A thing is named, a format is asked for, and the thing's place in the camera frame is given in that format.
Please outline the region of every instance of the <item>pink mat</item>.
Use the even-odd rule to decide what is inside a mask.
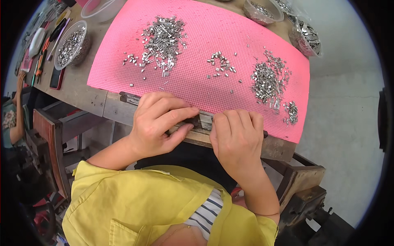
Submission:
[[[160,68],[154,70],[155,63],[147,64],[143,73],[142,68],[133,63],[122,65],[122,60],[127,58],[124,52],[133,53],[139,57],[138,63],[142,62],[142,29],[147,27],[147,22],[155,21],[156,15],[176,15],[186,23],[184,32],[188,34],[184,39],[188,49],[181,50],[183,53],[177,56],[176,67],[165,78]],[[250,89],[253,84],[250,75],[256,63],[254,57],[259,62],[266,61],[264,46],[273,51],[275,57],[287,61],[286,66],[292,71],[278,115],[269,108],[269,103],[258,104]],[[212,77],[218,65],[212,66],[207,59],[217,51],[229,59],[236,73],[226,71],[229,77],[225,77],[225,72],[220,71],[220,76]],[[210,79],[206,78],[207,74],[211,75]],[[269,135],[298,143],[307,113],[309,61],[265,27],[228,10],[192,0],[151,0],[149,4],[144,0],[132,0],[127,1],[108,29],[87,84],[139,96],[145,92],[160,91],[159,87],[162,87],[191,105],[212,113],[237,108],[257,111],[264,116],[264,129]],[[286,127],[283,118],[288,117],[288,113],[282,105],[290,101],[295,101],[298,106],[298,123]]]

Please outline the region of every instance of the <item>yellow jacket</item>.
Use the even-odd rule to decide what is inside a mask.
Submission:
[[[271,246],[277,235],[273,220],[233,204],[221,185],[187,168],[158,165],[114,171],[81,161],[74,174],[63,220],[72,246],[150,245],[171,225],[185,222],[214,187],[221,192],[223,208],[208,246]]]

